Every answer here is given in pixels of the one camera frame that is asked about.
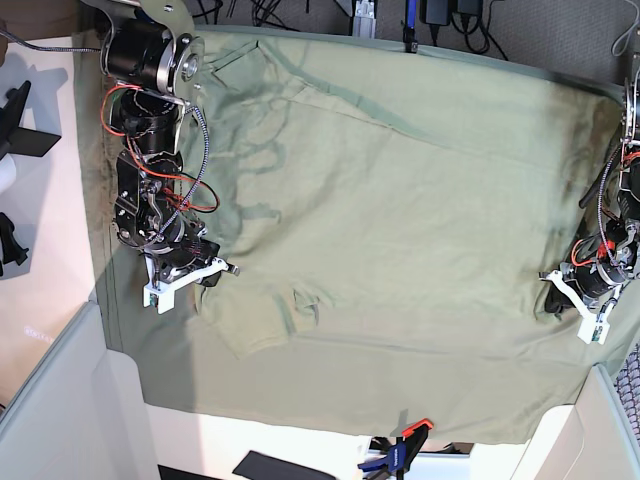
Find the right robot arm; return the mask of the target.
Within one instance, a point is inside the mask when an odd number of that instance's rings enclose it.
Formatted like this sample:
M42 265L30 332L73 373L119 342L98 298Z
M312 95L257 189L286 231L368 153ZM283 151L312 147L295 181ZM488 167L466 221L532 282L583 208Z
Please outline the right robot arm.
M93 1L105 18L100 63L114 82L100 119L123 149L115 166L118 240L146 261L152 296L191 283L214 287L236 267L206 239L200 214L214 206L191 199L204 174L184 170L180 133L187 120L208 130L195 104L204 41L181 1Z

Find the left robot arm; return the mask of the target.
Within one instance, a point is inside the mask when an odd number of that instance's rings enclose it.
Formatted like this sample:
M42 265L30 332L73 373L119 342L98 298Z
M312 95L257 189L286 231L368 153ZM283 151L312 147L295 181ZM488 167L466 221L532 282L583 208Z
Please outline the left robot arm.
M582 306L602 312L616 303L631 281L639 278L639 74L625 82L622 132L594 182L579 201L595 208L595 226L582 220L568 254L559 263L559 282L547 273L543 308L559 316Z

